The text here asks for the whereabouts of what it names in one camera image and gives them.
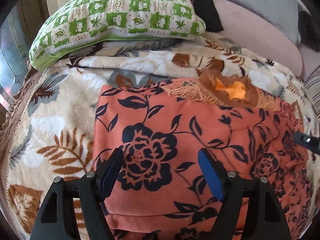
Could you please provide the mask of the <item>orange floral garment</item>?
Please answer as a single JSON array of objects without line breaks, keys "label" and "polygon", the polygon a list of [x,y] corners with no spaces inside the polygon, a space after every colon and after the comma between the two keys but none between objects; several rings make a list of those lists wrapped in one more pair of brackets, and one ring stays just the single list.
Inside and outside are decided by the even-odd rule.
[{"label": "orange floral garment", "polygon": [[307,150],[296,145],[303,129],[291,105],[232,108],[205,103],[193,80],[139,88],[104,85],[95,114],[93,160],[115,148],[124,163],[105,218],[116,239],[208,239],[221,203],[197,162],[206,148],[227,170],[245,179],[265,176],[297,239],[306,226],[312,186]]}]

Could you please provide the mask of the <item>striped pillow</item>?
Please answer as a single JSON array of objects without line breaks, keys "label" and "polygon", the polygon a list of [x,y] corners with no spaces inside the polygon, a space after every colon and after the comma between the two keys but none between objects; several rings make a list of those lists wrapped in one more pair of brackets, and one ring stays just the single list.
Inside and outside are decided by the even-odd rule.
[{"label": "striped pillow", "polygon": [[320,106],[320,66],[318,66],[304,82],[306,90],[314,106],[319,109]]}]

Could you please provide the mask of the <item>cream leaf pattern blanket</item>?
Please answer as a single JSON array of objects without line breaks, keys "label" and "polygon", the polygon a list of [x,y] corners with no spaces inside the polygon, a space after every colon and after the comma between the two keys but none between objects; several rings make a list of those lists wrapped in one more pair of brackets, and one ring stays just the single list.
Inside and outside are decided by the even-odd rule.
[{"label": "cream leaf pattern blanket", "polygon": [[[80,49],[43,72],[28,73],[1,131],[1,208],[20,239],[30,238],[55,177],[78,179],[96,167],[95,114],[102,87],[139,88],[175,79],[193,80],[196,90],[187,97],[203,96],[215,106],[263,108],[280,99],[302,119],[301,132],[319,135],[319,113],[304,84],[283,65],[221,35]],[[305,228],[315,216],[319,189],[319,157],[307,153],[312,193]]]}]

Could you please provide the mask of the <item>dark furry item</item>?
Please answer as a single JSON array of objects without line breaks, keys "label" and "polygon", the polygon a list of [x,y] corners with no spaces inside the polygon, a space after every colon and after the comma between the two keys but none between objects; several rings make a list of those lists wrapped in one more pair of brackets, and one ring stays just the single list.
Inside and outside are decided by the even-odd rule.
[{"label": "dark furry item", "polygon": [[301,43],[319,53],[319,24],[304,10],[299,12],[298,29]]}]

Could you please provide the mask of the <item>pink bolster cushion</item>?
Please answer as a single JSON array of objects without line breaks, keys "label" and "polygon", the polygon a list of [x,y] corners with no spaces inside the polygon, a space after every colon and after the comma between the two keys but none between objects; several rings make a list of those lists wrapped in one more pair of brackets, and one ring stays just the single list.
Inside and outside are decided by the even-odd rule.
[{"label": "pink bolster cushion", "polygon": [[228,0],[213,0],[223,31],[220,34],[260,56],[289,68],[302,79],[319,66],[319,53],[292,43],[259,15]]}]

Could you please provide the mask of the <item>window with frosted glass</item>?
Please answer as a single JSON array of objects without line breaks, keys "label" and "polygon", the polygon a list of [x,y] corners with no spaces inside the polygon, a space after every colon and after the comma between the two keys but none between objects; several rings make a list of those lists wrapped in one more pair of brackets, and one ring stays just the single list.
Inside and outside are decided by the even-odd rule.
[{"label": "window with frosted glass", "polygon": [[8,109],[27,75],[30,34],[20,4],[1,26],[1,105]]}]

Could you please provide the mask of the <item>green white patterned pillow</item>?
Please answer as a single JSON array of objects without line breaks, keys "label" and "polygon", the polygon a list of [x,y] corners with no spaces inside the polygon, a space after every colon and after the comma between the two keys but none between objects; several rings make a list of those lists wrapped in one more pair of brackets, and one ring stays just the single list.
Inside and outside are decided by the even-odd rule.
[{"label": "green white patterned pillow", "polygon": [[70,0],[39,29],[29,50],[36,70],[104,41],[192,40],[206,31],[190,0]]}]

